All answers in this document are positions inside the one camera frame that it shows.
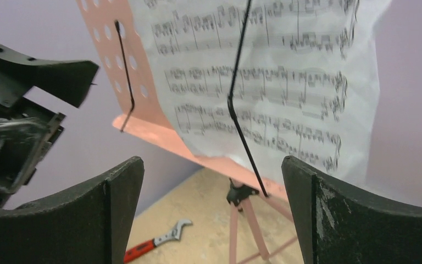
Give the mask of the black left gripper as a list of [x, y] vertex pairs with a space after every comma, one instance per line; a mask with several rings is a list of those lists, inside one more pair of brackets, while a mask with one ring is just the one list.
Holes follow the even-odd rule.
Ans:
[[63, 113], [25, 94], [37, 86], [79, 108], [98, 70], [90, 60], [37, 59], [0, 45], [0, 208], [29, 183], [36, 165], [64, 131]]

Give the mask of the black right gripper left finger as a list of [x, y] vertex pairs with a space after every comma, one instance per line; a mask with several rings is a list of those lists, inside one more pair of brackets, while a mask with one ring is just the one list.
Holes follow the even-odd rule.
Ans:
[[0, 263], [122, 263], [144, 172], [134, 156], [53, 195], [0, 209]]

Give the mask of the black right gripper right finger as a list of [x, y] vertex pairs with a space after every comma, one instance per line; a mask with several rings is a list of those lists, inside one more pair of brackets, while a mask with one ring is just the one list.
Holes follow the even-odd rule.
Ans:
[[422, 263], [422, 207], [363, 190], [295, 156], [281, 168], [305, 263]]

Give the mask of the pink folding music stand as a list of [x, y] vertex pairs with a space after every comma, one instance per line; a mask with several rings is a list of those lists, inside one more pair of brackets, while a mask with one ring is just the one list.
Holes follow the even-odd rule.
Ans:
[[85, 24], [116, 93], [122, 114], [113, 125], [133, 136], [258, 188], [254, 173], [226, 157], [195, 156], [164, 115], [128, 1], [78, 1]]

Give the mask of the sheet music paper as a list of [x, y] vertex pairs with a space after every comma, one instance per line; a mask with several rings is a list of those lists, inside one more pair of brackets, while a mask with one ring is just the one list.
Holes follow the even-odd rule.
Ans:
[[197, 156], [365, 181], [390, 1], [130, 1], [160, 107]]

